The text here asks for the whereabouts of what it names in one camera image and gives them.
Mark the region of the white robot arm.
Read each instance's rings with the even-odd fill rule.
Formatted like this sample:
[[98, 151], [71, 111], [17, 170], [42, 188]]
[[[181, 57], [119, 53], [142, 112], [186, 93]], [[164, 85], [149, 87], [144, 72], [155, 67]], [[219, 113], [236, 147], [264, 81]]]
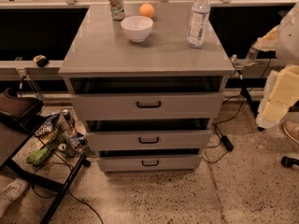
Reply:
[[279, 72], [270, 72], [258, 107], [256, 123], [268, 129], [279, 124], [289, 108], [299, 101], [299, 3], [279, 25], [258, 38], [254, 48], [274, 51], [276, 57], [286, 63]]

